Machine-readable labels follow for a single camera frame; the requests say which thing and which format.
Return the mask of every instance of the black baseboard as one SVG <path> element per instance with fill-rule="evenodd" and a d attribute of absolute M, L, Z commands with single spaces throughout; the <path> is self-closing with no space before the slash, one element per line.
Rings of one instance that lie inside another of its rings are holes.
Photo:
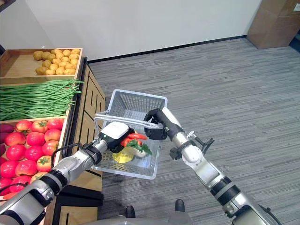
<path fill-rule="evenodd" d="M 215 39 L 215 40 L 210 40 L 210 41 L 196 42 L 196 43 L 191 43 L 191 44 L 186 44 L 186 45 L 179 45 L 179 46 L 174 46 L 174 47 L 161 48 L 161 49 L 150 50 L 150 51 L 145 51 L 145 52 L 137 52 L 137 53 L 126 54 L 126 55 L 118 55 L 118 56 L 113 56 L 113 57 L 108 57 L 108 58 L 103 58 L 103 59 L 89 60 L 88 63 L 103 62 L 103 61 L 116 60 L 116 59 L 131 57 L 131 56 L 137 56 L 137 55 L 158 53 L 158 52 L 169 51 L 169 50 L 174 50 L 174 49 L 178 49 L 178 48 L 191 47 L 191 46 L 195 46 L 195 45 L 204 45 L 204 44 L 208 44 L 208 43 L 245 38 L 246 36 L 247 35 L 241 35 L 241 36 L 235 36 L 235 37 L 225 37 L 225 38 L 220 38 L 220 39 Z"/>

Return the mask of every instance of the long green bean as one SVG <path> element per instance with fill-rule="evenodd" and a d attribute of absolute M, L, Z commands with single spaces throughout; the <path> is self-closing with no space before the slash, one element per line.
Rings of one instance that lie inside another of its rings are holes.
<path fill-rule="evenodd" d="M 0 120 L 63 116 L 78 91 L 78 80 L 53 80 L 0 87 Z"/>

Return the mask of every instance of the brown box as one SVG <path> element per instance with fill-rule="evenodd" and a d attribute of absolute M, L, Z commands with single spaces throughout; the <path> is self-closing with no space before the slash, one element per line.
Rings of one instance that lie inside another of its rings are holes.
<path fill-rule="evenodd" d="M 257 48 L 288 46 L 300 29 L 300 0 L 262 0 L 247 38 Z"/>

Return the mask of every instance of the yellow fruit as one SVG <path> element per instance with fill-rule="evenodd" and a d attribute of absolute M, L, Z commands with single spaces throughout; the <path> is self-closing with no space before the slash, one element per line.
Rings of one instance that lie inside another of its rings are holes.
<path fill-rule="evenodd" d="M 80 49 L 78 48 L 72 49 L 71 51 L 71 54 L 79 54 L 79 53 L 80 53 Z"/>
<path fill-rule="evenodd" d="M 79 59 L 79 55 L 74 53 L 74 54 L 70 54 L 69 59 Z"/>
<path fill-rule="evenodd" d="M 72 59 L 72 60 L 70 61 L 70 63 L 77 65 L 78 59 Z"/>
<path fill-rule="evenodd" d="M 43 67 L 49 68 L 49 66 L 50 66 L 51 64 L 52 64 L 52 63 L 51 63 L 50 60 L 45 60 L 45 61 L 42 63 L 42 66 L 43 66 Z"/>
<path fill-rule="evenodd" d="M 65 71 L 64 67 L 59 67 L 55 72 L 56 72 L 56 75 L 63 75 L 64 71 Z"/>
<path fill-rule="evenodd" d="M 46 75 L 55 75 L 55 71 L 48 69 L 48 70 L 46 70 Z"/>
<path fill-rule="evenodd" d="M 60 62 L 61 62 L 60 59 L 53 59 L 53 60 L 52 60 L 52 63 L 53 63 L 53 64 L 59 65 Z"/>
<path fill-rule="evenodd" d="M 49 54 L 48 55 L 48 60 L 52 61 L 53 59 L 55 59 L 55 55 L 54 54 Z"/>
<path fill-rule="evenodd" d="M 61 52 L 56 53 L 55 56 L 57 59 L 61 59 L 62 57 L 64 57 L 64 55 Z"/>
<path fill-rule="evenodd" d="M 112 158 L 118 163 L 130 162 L 133 159 L 133 157 L 134 157 L 134 155 L 127 152 L 125 148 L 122 151 L 120 151 L 119 153 L 112 154 Z"/>
<path fill-rule="evenodd" d="M 65 75 L 75 75 L 76 70 L 75 69 L 66 69 L 64 71 Z"/>
<path fill-rule="evenodd" d="M 50 55 L 50 52 L 43 52 L 43 54 L 42 54 L 43 60 L 46 60 L 49 55 Z"/>
<path fill-rule="evenodd" d="M 51 53 L 55 55 L 56 53 L 62 53 L 62 50 L 61 49 L 52 49 Z"/>
<path fill-rule="evenodd" d="M 76 65 L 69 63 L 65 66 L 65 68 L 66 69 L 76 69 Z"/>
<path fill-rule="evenodd" d="M 62 53 L 64 54 L 64 56 L 69 57 L 69 55 L 71 54 L 71 51 L 68 50 L 68 49 L 66 49 L 66 50 L 64 50 Z"/>
<path fill-rule="evenodd" d="M 64 56 L 61 58 L 61 61 L 70 62 L 71 60 L 67 56 Z"/>
<path fill-rule="evenodd" d="M 62 61 L 58 64 L 59 67 L 66 67 L 66 65 L 69 64 L 68 62 L 66 61 Z"/>
<path fill-rule="evenodd" d="M 45 75 L 47 69 L 48 69 L 47 67 L 36 68 L 36 73 L 37 75 Z"/>
<path fill-rule="evenodd" d="M 41 60 L 43 57 L 42 57 L 42 54 L 43 54 L 43 52 L 42 51 L 35 51 L 34 53 L 33 53 L 33 58 L 35 59 L 35 60 Z"/>
<path fill-rule="evenodd" d="M 50 67 L 49 67 L 49 69 L 51 69 L 51 70 L 57 70 L 58 69 L 58 65 L 57 64 L 51 64 L 50 65 Z"/>

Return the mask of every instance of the red tomato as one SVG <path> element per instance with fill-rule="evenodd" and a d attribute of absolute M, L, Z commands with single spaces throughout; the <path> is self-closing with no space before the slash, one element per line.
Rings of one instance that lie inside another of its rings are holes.
<path fill-rule="evenodd" d="M 4 188 L 4 187 L 10 185 L 11 182 L 13 182 L 12 179 L 9 179 L 9 178 L 1 178 L 1 179 L 0 179 L 0 188 Z M 1 191 L 1 192 L 0 192 L 0 196 L 7 195 L 8 193 L 10 193 L 10 190 L 9 190 L 9 188 L 6 188 L 4 191 Z"/>
<path fill-rule="evenodd" d="M 23 134 L 27 135 L 31 132 L 31 127 L 32 122 L 28 120 L 20 120 L 16 125 L 15 125 L 15 130 L 16 132 L 22 132 Z"/>
<path fill-rule="evenodd" d="M 64 124 L 64 119 L 50 119 L 48 120 L 47 127 L 49 129 L 62 130 L 63 124 Z"/>
<path fill-rule="evenodd" d="M 14 126 L 9 124 L 0 124 L 0 133 L 11 133 L 14 131 Z"/>
<path fill-rule="evenodd" d="M 43 156 L 42 146 L 32 146 L 25 151 L 25 157 L 28 160 L 37 161 L 39 158 Z"/>
<path fill-rule="evenodd" d="M 58 129 L 50 129 L 45 133 L 45 140 L 50 141 L 50 140 L 55 140 L 59 141 L 60 140 L 60 130 Z"/>
<path fill-rule="evenodd" d="M 30 146 L 43 146 L 45 143 L 44 134 L 39 132 L 32 132 L 27 136 L 27 144 Z"/>
<path fill-rule="evenodd" d="M 47 121 L 46 120 L 37 120 L 34 121 L 33 124 L 31 125 L 31 131 L 32 132 L 40 132 L 40 133 L 45 133 L 48 130 L 47 127 Z"/>
<path fill-rule="evenodd" d="M 4 133 L 0 133 L 0 143 L 4 143 L 5 138 L 9 135 L 9 133 L 4 132 Z"/>
<path fill-rule="evenodd" d="M 51 156 L 42 156 L 37 161 L 37 170 L 40 172 L 49 172 L 51 170 Z"/>
<path fill-rule="evenodd" d="M 2 165 L 3 163 L 5 163 L 7 160 L 3 157 L 0 157 L 0 165 Z"/>
<path fill-rule="evenodd" d="M 7 195 L 4 195 L 4 196 L 3 196 L 3 199 L 5 199 L 5 200 L 11 199 L 11 198 L 14 197 L 16 194 L 17 194 L 17 192 L 9 193 L 9 194 L 7 194 Z"/>
<path fill-rule="evenodd" d="M 13 146 L 16 144 L 25 144 L 26 138 L 21 133 L 13 132 L 6 136 L 4 142 L 7 146 Z"/>
<path fill-rule="evenodd" d="M 18 184 L 18 183 L 30 184 L 30 179 L 31 179 L 30 176 L 19 176 L 19 177 L 15 178 L 13 180 L 13 182 L 11 182 L 11 184 Z M 22 191 L 24 188 L 25 188 L 25 186 L 22 186 L 22 185 L 13 185 L 13 186 L 9 187 L 9 190 L 10 190 L 10 192 L 19 192 L 19 191 Z"/>
<path fill-rule="evenodd" d="M 32 160 L 24 160 L 18 163 L 15 168 L 15 173 L 17 176 L 28 175 L 32 176 L 37 173 L 36 162 Z"/>
<path fill-rule="evenodd" d="M 31 180 L 30 180 L 30 184 L 31 184 L 32 182 L 34 182 L 35 180 L 40 179 L 40 178 L 41 178 L 42 176 L 44 176 L 46 173 L 47 173 L 47 172 L 38 172 L 38 173 L 34 174 L 34 175 L 32 176 L 32 178 L 31 178 Z"/>
<path fill-rule="evenodd" d="M 17 167 L 17 161 L 7 161 L 1 164 L 0 176 L 4 178 L 14 178 L 16 177 L 15 168 Z"/>
<path fill-rule="evenodd" d="M 16 144 L 8 148 L 6 157 L 10 160 L 20 161 L 24 159 L 26 148 L 24 145 Z"/>
<path fill-rule="evenodd" d="M 52 153 L 57 150 L 58 147 L 58 141 L 55 140 L 51 140 L 51 141 L 47 141 L 44 145 L 43 145 L 43 153 L 47 156 L 52 155 Z"/>
<path fill-rule="evenodd" d="M 5 145 L 4 144 L 0 145 L 0 156 L 4 154 L 5 150 L 6 150 Z"/>

